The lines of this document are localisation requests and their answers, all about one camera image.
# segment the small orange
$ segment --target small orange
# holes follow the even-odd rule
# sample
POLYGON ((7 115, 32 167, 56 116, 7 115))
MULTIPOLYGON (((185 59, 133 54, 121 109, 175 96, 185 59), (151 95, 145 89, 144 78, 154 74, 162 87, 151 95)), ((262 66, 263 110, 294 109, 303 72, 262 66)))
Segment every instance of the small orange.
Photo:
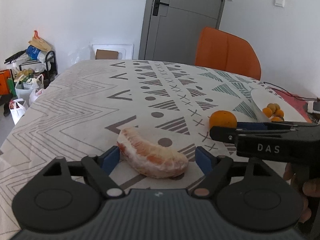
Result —
POLYGON ((220 110, 214 112, 209 118, 209 128, 211 129, 213 126, 236 128, 237 119, 233 113, 220 110))
POLYGON ((274 103, 274 105, 276 106, 276 111, 280 109, 280 106, 276 103, 274 103))
POLYGON ((274 113, 274 112, 276 111, 276 106, 275 106, 275 104, 268 104, 267 107, 272 110, 272 113, 274 113))
POLYGON ((283 119, 276 116, 276 117, 271 118, 271 122, 283 122, 283 119))
POLYGON ((263 108, 262 112, 269 118, 272 116, 272 110, 269 107, 263 108))
POLYGON ((276 110, 275 116, 283 118, 284 117, 284 112, 281 109, 276 110))

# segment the floor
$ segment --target floor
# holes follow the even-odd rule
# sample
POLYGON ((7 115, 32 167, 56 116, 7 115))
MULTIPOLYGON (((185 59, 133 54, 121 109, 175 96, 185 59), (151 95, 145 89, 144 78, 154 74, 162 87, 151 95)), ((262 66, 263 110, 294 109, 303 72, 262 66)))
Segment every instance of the floor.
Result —
POLYGON ((14 127, 14 123, 9 114, 7 117, 3 116, 3 105, 0 106, 0 147, 3 144, 4 140, 7 138, 12 128, 14 127))

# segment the finger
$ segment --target finger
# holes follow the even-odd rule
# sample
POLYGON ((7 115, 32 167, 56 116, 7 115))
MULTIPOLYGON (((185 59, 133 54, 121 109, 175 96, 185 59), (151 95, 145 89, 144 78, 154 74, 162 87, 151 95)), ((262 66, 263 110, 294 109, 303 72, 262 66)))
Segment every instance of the finger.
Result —
POLYGON ((303 184, 303 193, 309 197, 320 197, 320 178, 311 179, 303 184))
POLYGON ((289 180, 292 178, 293 175, 294 175, 294 173, 292 171, 291 163, 287 163, 287 165, 285 166, 285 169, 284 169, 283 179, 289 180))
POLYGON ((302 193, 300 193, 300 195, 303 199, 303 211, 305 211, 308 207, 309 201, 305 195, 303 195, 302 193))
POLYGON ((310 208, 306 208, 305 211, 303 211, 300 219, 299 219, 299 222, 301 223, 304 223, 306 222, 307 220, 309 220, 311 217, 311 209, 310 208))
POLYGON ((296 191, 299 191, 299 186, 298 186, 298 181, 297 181, 297 176, 293 175, 290 181, 290 186, 293 187, 296 191))

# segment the clutter pile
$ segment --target clutter pile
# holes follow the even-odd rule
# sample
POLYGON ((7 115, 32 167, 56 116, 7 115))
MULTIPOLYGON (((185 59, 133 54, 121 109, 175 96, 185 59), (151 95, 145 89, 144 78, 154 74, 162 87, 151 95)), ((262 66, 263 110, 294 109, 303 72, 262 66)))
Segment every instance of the clutter pile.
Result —
POLYGON ((7 112, 10 110, 16 124, 57 75, 55 52, 38 36, 38 32, 34 31, 28 48, 12 55, 4 64, 11 72, 7 87, 13 97, 17 97, 8 101, 4 108, 7 112))

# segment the orange chair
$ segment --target orange chair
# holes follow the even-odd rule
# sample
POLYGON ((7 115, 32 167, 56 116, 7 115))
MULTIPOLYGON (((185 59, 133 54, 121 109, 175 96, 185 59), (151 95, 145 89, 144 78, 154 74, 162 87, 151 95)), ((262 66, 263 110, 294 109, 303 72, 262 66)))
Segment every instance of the orange chair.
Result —
POLYGON ((247 41, 210 27, 200 34, 195 65, 258 80, 261 77, 259 60, 247 41))

